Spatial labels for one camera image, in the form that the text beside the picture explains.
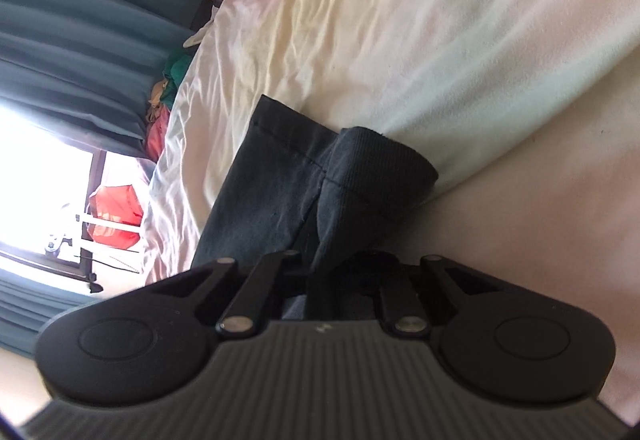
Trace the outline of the black garment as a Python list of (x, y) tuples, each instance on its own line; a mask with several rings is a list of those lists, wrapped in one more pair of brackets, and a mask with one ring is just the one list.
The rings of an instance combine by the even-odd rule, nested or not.
[(296, 250), (305, 273), (343, 282), (437, 179), (404, 144), (363, 127), (334, 132), (262, 96), (192, 264), (230, 257), (251, 267), (268, 253)]

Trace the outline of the white garment steamer stand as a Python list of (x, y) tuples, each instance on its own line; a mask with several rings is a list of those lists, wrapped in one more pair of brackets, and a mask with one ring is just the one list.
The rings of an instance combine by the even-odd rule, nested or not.
[(69, 205), (44, 223), (42, 251), (49, 258), (81, 263), (99, 253), (136, 253), (141, 231), (133, 224), (102, 220)]

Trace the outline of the teal curtain left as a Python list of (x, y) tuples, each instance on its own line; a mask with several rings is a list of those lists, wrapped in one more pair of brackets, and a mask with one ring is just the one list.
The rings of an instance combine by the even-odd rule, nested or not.
[(99, 302), (96, 297), (1, 271), (1, 348), (33, 359), (38, 336), (60, 314)]

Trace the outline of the teal curtain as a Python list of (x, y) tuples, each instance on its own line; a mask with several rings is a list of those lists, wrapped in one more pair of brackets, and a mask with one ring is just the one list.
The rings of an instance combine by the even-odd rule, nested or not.
[(66, 139), (142, 156), (151, 88), (201, 0), (1, 0), (1, 104)]
[(38, 336), (60, 314), (99, 302), (96, 297), (1, 271), (1, 348), (33, 359)]

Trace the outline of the red garment on stand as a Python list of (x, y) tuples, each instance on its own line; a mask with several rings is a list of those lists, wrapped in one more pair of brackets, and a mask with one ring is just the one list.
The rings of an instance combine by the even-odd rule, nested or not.
[[(131, 184), (101, 185), (89, 197), (88, 215), (109, 223), (140, 227), (143, 209)], [(88, 223), (87, 232), (95, 243), (119, 250), (130, 249), (140, 241), (138, 231), (116, 229), (100, 223)]]

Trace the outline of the pink clothing pile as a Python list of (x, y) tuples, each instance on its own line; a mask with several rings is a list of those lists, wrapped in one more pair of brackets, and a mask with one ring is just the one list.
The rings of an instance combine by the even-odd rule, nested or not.
[(154, 163), (160, 158), (165, 148), (169, 116), (170, 110), (164, 105), (150, 114), (146, 128), (145, 152)]

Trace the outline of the green clothing pile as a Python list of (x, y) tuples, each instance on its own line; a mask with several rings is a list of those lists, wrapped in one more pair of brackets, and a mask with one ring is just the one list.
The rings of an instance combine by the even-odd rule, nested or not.
[(160, 94), (160, 103), (170, 111), (172, 106), (174, 106), (180, 84), (183, 82), (184, 77), (186, 77), (186, 72), (191, 65), (194, 55), (194, 48), (177, 48), (177, 50), (172, 51), (167, 57), (163, 69), (165, 85), (163, 93)]

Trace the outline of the pastel bed sheet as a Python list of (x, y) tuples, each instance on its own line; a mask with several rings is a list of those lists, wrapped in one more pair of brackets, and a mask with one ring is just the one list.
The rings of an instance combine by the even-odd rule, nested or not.
[(639, 418), (639, 0), (224, 0), (172, 108), (143, 267), (190, 267), (257, 101), (430, 160), (388, 243), (599, 316), (602, 400)]

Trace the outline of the teal curtain right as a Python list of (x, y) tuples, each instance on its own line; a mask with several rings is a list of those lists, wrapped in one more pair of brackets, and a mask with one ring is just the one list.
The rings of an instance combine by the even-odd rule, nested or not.
[(66, 139), (142, 156), (151, 88), (201, 0), (1, 0), (1, 104)]

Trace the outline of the window frame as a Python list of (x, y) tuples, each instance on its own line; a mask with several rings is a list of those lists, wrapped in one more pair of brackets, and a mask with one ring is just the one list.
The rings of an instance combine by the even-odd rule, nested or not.
[(42, 251), (44, 223), (63, 206), (86, 212), (101, 183), (106, 152), (57, 137), (28, 118), (1, 109), (1, 257), (25, 267), (102, 286), (90, 261), (75, 263)]

